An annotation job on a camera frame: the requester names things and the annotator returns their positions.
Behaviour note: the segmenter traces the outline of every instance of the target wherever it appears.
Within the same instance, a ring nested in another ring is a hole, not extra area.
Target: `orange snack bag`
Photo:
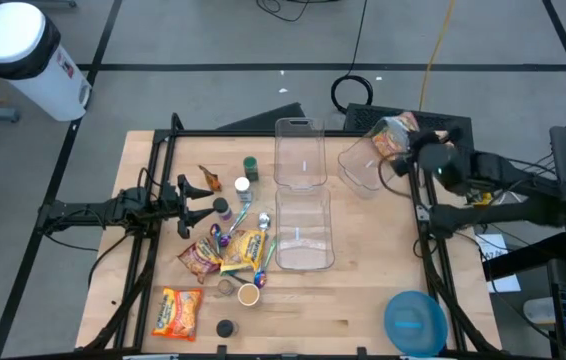
[[[152,335],[194,341],[196,313],[203,290],[174,290],[163,288],[163,301]]]

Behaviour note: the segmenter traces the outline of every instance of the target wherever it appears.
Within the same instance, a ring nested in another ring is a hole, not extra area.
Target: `black lid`
[[[220,337],[230,337],[234,332],[234,324],[230,320],[221,320],[216,325],[216,333]]]
[[[223,198],[218,198],[212,203],[212,207],[216,212],[224,213],[228,209],[227,201]]]

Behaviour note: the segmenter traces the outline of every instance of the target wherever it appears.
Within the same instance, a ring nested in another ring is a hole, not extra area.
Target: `small bottle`
[[[236,179],[234,182],[234,188],[236,189],[236,194],[242,202],[252,201],[252,189],[250,189],[250,180],[244,177]]]
[[[259,180],[259,168],[256,164],[256,158],[248,156],[243,159],[243,169],[245,170],[245,177],[250,181]]]
[[[221,221],[230,221],[232,219],[232,209],[224,198],[218,198],[212,203],[212,207],[219,214]]]
[[[229,338],[236,335],[239,331],[239,326],[231,320],[221,320],[216,325],[216,334],[222,338]]]

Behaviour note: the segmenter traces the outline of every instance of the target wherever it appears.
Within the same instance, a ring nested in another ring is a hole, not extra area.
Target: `paper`
[[[498,246],[492,246],[488,244],[486,241]],[[493,259],[495,257],[499,257],[501,255],[507,254],[507,250],[505,250],[505,240],[503,239],[503,235],[501,234],[483,234],[483,235],[476,235],[476,241],[478,241],[479,245],[481,246],[481,251],[488,259]],[[496,285],[496,289],[499,292],[518,292],[521,291],[521,286],[519,285],[519,280],[517,279],[516,275],[510,275],[498,280],[494,281],[494,285]],[[494,293],[494,288],[492,287],[492,282],[487,283],[487,289],[490,293]]]

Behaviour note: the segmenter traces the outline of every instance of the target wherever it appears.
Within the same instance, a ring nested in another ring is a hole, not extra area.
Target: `wooden table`
[[[147,164],[152,135],[150,131],[128,133],[113,194],[119,189],[135,186],[139,170]],[[212,214],[201,221],[192,230],[190,240],[179,237],[176,220],[165,222],[161,230],[143,351],[215,353],[217,345],[226,344],[228,352],[235,354],[354,354],[358,346],[365,346],[369,354],[398,354],[383,329],[385,306],[402,291],[427,292],[422,261],[412,253],[412,244],[417,238],[412,204],[409,199],[387,191],[379,191],[375,198],[363,200],[341,182],[337,175],[337,156],[355,141],[354,138],[325,139],[328,180],[324,186],[331,193],[334,265],[327,271],[290,272],[282,271],[272,261],[268,283],[261,294],[262,304],[257,309],[243,307],[235,296],[220,295],[216,290],[219,275],[209,275],[202,286],[204,299],[198,313],[195,342],[154,337],[150,333],[164,286],[180,289],[201,287],[177,256],[194,239],[206,236],[210,225],[218,222],[218,217]],[[228,200],[236,216],[241,206],[233,183],[236,177],[243,176],[242,160],[250,155],[258,160],[260,194],[240,228],[255,228],[257,214],[265,211],[272,215],[272,226],[276,229],[274,195],[277,188],[272,178],[274,137],[179,137],[172,182],[176,183],[178,174],[185,174],[193,186],[207,188],[197,165],[206,166],[220,174],[224,185],[220,195]],[[406,179],[396,178],[392,184],[409,192]],[[437,194],[440,203],[459,205],[462,202],[440,186]],[[213,200],[214,197],[199,199],[189,202],[188,206],[190,209],[207,208],[211,207]],[[122,234],[122,229],[107,230],[103,234],[100,252],[109,248]],[[77,346],[92,340],[116,309],[115,304],[120,303],[131,247],[132,240],[121,244],[104,258],[94,273]],[[456,236],[448,240],[448,252],[461,307],[487,340],[500,347],[476,245]],[[132,343],[136,315],[137,310],[132,310],[126,345]],[[218,337],[215,328],[222,319],[237,322],[239,333],[229,339]],[[448,346],[454,348],[453,343],[450,331]]]

